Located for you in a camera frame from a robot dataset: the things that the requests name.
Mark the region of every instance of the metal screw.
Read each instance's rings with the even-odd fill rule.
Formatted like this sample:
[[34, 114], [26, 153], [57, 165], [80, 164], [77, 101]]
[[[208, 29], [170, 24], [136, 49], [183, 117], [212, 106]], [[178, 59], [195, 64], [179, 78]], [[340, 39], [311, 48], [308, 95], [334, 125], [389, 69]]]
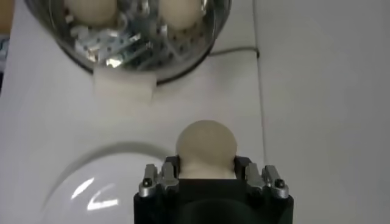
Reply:
[[282, 179], [276, 179], [275, 180], [275, 187], [277, 188], [284, 188], [286, 186], [286, 183]]
[[149, 186], [151, 186], [152, 185], [152, 179], [150, 179], [150, 178], [145, 178], [143, 181], [142, 181], [142, 185], [144, 186], [144, 187], [149, 187]]

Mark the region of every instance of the white surface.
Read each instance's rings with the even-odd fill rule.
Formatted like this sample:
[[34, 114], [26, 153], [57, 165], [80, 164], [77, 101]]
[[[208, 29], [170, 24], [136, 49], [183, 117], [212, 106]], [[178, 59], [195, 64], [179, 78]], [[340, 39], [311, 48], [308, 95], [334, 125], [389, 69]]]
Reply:
[[294, 223], [390, 223], [390, 2], [258, 3], [264, 143]]
[[157, 77], [152, 72], [129, 75], [128, 71], [97, 67], [93, 71], [93, 83], [94, 95], [100, 103], [126, 114], [137, 104], [152, 103]]
[[[242, 9], [250, 8], [239, 2]], [[229, 38], [246, 43], [252, 35], [229, 36], [235, 18], [233, 12], [219, 47], [229, 47]], [[18, 1], [0, 97], [0, 223], [35, 223], [48, 191], [78, 157], [134, 141], [173, 153], [180, 132], [202, 119], [226, 125], [237, 138], [239, 154], [261, 166], [257, 69], [252, 52], [208, 58], [191, 75], [158, 89], [151, 106], [114, 116], [96, 102], [92, 78]]]

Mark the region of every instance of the white foam block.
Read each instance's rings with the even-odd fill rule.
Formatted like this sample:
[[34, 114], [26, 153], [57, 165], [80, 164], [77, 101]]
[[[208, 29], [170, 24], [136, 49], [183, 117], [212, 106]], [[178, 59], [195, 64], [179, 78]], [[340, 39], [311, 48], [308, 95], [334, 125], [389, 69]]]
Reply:
[[93, 78], [97, 99], [119, 109], [150, 104], [157, 86], [157, 77], [151, 72], [95, 68]]

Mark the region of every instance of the metal parts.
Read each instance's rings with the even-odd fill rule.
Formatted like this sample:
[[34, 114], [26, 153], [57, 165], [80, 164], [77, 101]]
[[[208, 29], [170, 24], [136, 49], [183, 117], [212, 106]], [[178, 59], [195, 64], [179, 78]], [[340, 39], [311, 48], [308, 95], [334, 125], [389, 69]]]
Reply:
[[166, 191], [176, 191], [179, 188], [179, 181], [174, 176], [172, 163], [164, 163], [161, 171], [161, 186]]
[[[269, 189], [272, 197], [277, 199], [289, 198], [289, 189], [287, 184], [275, 168], [275, 166], [265, 166], [260, 175], [255, 163], [243, 164], [241, 170], [244, 171], [244, 177], [250, 193], [262, 196], [266, 189]], [[179, 180], [175, 176], [175, 167], [170, 162], [165, 162], [161, 168], [161, 173], [157, 173], [157, 168], [153, 164], [148, 164], [145, 168], [145, 174], [142, 183], [139, 186], [139, 195], [141, 198], [152, 197], [160, 187], [166, 195], [171, 195], [179, 190]]]
[[266, 166], [263, 169], [262, 174], [275, 198], [288, 198], [288, 186], [285, 181], [280, 178], [275, 166]]
[[260, 176], [257, 165], [255, 163], [250, 163], [246, 167], [245, 173], [247, 184], [250, 187], [258, 189], [260, 192], [262, 192], [265, 187], [269, 187], [273, 197], [280, 199], [288, 198], [288, 186], [285, 181], [280, 178], [275, 166], [266, 166], [262, 170], [262, 176]]
[[158, 186], [161, 186], [163, 192], [167, 193], [177, 192], [179, 189], [179, 180], [174, 176], [174, 167], [171, 163], [164, 163], [160, 175], [153, 164], [148, 164], [144, 178], [138, 187], [138, 193], [141, 198], [152, 197]]
[[140, 197], [151, 197], [157, 190], [157, 168], [153, 164], [146, 165], [144, 179], [138, 186]]
[[245, 168], [245, 175], [246, 175], [246, 183], [254, 188], [259, 189], [260, 191], [263, 191], [263, 188], [266, 186], [266, 183], [264, 179], [260, 176], [258, 169], [257, 169], [257, 164], [255, 163], [250, 163], [246, 168]]
[[118, 0], [117, 22], [88, 27], [64, 0], [25, 0], [32, 14], [81, 67], [96, 65], [141, 74], [153, 71], [159, 83], [180, 77], [211, 50], [230, 13], [231, 0], [202, 1], [204, 15], [186, 30], [173, 30], [160, 16], [158, 0]]

